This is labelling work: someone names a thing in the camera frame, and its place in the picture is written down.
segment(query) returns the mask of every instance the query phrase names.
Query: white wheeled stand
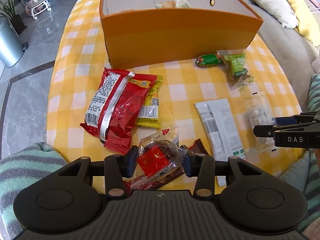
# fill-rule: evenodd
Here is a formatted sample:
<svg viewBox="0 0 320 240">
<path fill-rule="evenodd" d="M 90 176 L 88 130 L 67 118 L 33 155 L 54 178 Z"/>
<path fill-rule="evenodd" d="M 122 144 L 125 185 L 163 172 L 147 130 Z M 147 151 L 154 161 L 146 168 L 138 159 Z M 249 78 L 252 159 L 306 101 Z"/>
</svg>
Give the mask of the white wheeled stand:
<svg viewBox="0 0 320 240">
<path fill-rule="evenodd" d="M 37 12 L 36 9 L 39 8 L 40 6 L 45 6 L 41 11 Z M 38 19 L 37 15 L 41 12 L 43 12 L 44 10 L 48 10 L 51 11 L 51 6 L 50 3 L 48 2 L 48 0 L 37 0 L 35 1 L 35 4 L 33 5 L 33 7 L 31 8 L 31 15 L 32 17 L 36 20 Z"/>
</svg>

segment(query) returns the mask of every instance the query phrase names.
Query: checkered tablecloth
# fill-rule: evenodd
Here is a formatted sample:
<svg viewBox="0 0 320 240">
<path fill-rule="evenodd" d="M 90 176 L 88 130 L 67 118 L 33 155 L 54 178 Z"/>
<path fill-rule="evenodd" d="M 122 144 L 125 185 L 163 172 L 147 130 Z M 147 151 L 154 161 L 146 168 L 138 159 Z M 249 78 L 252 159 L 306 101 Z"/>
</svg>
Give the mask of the checkered tablecloth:
<svg viewBox="0 0 320 240">
<path fill-rule="evenodd" d="M 79 126 L 100 83 L 104 66 L 109 66 L 99 17 L 100 0 L 78 0 L 66 23 L 54 65 L 47 114 L 47 143 L 69 162 L 89 156 L 92 161 L 113 154 Z M 300 113 L 297 98 L 282 68 L 265 43 L 256 35 L 247 49 L 246 67 L 255 82 L 247 93 L 264 91 L 276 116 Z M 161 63 L 131 69 L 137 73 L 161 74 L 164 82 L 159 93 L 160 120 L 163 128 L 179 126 L 180 144 L 191 146 L 201 138 L 207 150 L 209 142 L 194 103 L 228 98 L 232 114 L 249 162 L 276 176 L 283 173 L 302 154 L 301 149 L 281 149 L 256 154 L 255 139 L 247 122 L 247 113 L 239 92 L 230 89 L 225 67 L 198 68 L 194 60 Z M 133 144 L 154 129 L 136 127 Z M 190 189 L 194 178 L 185 175 L 163 189 Z M 103 178 L 94 186 L 104 191 Z"/>
</svg>

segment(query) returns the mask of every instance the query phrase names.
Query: beige sofa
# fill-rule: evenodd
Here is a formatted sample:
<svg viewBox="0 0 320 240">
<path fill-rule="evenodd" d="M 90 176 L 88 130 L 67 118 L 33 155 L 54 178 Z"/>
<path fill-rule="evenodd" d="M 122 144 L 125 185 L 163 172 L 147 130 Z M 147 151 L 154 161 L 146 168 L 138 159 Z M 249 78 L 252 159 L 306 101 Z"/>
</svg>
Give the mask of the beige sofa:
<svg viewBox="0 0 320 240">
<path fill-rule="evenodd" d="M 303 111 L 307 110 L 308 92 L 311 77 L 320 73 L 319 47 L 315 47 L 294 29 L 282 28 L 279 22 L 266 11 L 254 4 L 252 0 L 244 0 L 264 20 L 258 34 L 281 65 L 298 98 Z M 305 0 L 309 10 L 320 23 L 320 11 Z"/>
</svg>

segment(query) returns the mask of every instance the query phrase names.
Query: cardboard box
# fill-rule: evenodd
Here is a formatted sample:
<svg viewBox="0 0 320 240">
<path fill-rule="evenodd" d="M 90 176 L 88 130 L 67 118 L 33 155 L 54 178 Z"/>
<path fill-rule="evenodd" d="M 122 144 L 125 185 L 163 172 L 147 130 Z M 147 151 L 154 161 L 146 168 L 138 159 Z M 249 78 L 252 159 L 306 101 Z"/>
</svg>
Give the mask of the cardboard box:
<svg viewBox="0 0 320 240">
<path fill-rule="evenodd" d="M 242 0 L 187 0 L 192 8 L 156 9 L 170 0 L 100 0 L 110 64 L 127 69 L 246 48 L 263 20 Z"/>
</svg>

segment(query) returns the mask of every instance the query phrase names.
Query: trash can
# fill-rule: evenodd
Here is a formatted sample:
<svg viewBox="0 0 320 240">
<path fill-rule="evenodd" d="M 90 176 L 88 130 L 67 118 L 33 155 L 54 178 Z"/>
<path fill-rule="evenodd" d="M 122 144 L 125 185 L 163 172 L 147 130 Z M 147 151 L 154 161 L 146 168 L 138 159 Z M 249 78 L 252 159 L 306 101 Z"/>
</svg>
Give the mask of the trash can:
<svg viewBox="0 0 320 240">
<path fill-rule="evenodd" d="M 12 67 L 23 55 L 22 47 L 22 41 L 9 19 L 0 18 L 0 60 L 7 67 Z"/>
</svg>

